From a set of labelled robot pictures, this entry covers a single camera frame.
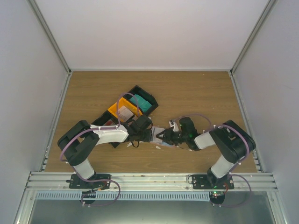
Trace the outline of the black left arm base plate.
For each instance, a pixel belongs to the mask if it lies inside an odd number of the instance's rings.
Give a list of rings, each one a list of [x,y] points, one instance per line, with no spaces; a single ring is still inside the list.
[[[70,189],[108,189],[110,187],[110,174],[94,174],[87,181],[81,179],[77,174],[72,174],[66,183]]]

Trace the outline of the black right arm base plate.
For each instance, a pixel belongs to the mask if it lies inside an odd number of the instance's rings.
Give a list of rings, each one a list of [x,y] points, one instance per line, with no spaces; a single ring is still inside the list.
[[[225,175],[217,179],[208,174],[193,174],[187,177],[187,182],[192,185],[193,189],[234,189],[234,182],[232,177]]]

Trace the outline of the black bin with red cards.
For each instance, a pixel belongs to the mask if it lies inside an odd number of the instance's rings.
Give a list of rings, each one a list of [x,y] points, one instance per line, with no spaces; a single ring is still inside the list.
[[[99,140],[96,145],[109,143],[117,148],[128,137],[128,131],[124,125],[118,124],[118,119],[109,111],[105,111],[99,118],[90,124]]]

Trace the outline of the black bin with teal cards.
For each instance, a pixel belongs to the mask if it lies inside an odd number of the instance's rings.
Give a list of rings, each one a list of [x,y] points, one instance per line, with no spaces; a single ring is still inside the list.
[[[134,86],[129,93],[133,94],[137,98],[139,109],[147,116],[149,116],[158,107],[158,103],[154,96],[138,85]]]

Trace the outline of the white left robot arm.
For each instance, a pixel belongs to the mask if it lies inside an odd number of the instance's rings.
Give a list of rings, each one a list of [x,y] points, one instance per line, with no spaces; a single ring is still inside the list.
[[[82,120],[58,140],[59,159],[67,162],[76,171],[80,183],[90,189],[96,184],[96,173],[88,160],[94,147],[112,142],[150,142],[152,126],[146,115],[114,126],[90,125]]]

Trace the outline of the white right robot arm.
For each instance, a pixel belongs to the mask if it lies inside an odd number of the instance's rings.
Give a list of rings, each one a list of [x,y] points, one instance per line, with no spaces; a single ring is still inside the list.
[[[199,133],[189,117],[181,118],[178,124],[171,120],[167,129],[152,128],[151,141],[167,146],[185,143],[193,151],[217,146],[221,156],[207,171],[207,184],[212,189],[219,188],[228,174],[256,148],[253,138],[232,120]]]

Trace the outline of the yellow bin with white cards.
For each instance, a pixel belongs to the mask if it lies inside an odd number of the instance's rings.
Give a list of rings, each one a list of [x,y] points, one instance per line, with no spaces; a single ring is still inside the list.
[[[121,122],[126,122],[129,119],[138,118],[142,115],[142,111],[140,109],[137,110],[137,107],[124,97],[119,100],[118,113]]]

